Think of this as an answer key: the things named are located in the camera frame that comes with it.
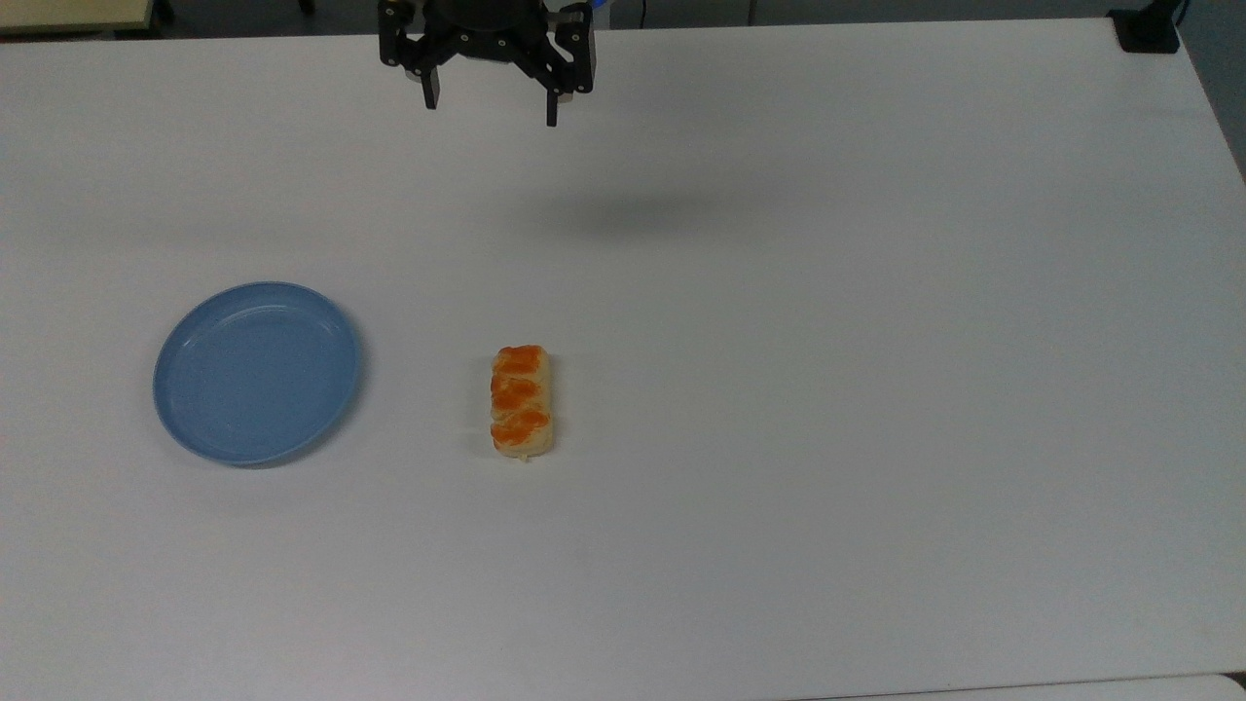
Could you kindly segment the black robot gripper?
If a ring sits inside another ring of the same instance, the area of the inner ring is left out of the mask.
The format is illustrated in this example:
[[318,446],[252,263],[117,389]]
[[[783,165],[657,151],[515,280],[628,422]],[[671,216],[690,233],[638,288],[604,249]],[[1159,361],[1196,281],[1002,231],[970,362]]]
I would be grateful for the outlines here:
[[552,128],[561,105],[596,88],[596,2],[552,10],[542,1],[379,1],[379,59],[420,83],[432,110],[449,46],[471,57],[525,52],[527,73],[546,90]]

